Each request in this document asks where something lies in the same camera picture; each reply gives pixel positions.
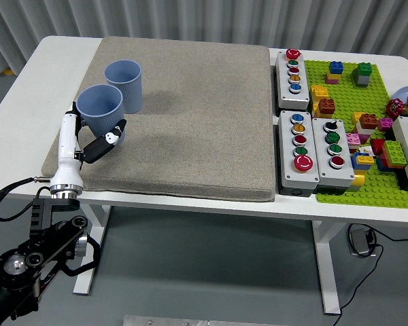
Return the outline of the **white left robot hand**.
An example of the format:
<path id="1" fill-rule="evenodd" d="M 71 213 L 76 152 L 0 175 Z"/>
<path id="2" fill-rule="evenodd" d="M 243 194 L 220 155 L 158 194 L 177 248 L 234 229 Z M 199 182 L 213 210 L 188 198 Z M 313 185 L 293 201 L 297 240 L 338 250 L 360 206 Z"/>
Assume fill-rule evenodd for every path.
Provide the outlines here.
<path id="1" fill-rule="evenodd" d="M 78 135 L 82 128 L 82 119 L 76 103 L 72 104 L 63 116 L 59 133 L 58 168 L 50 180 L 50 193 L 53 198 L 76 199 L 83 192 L 84 182 L 80 176 L 82 164 L 92 164 L 105 156 L 119 144 L 124 134 L 124 114 L 121 113 L 114 122 L 111 130 L 81 148 Z"/>

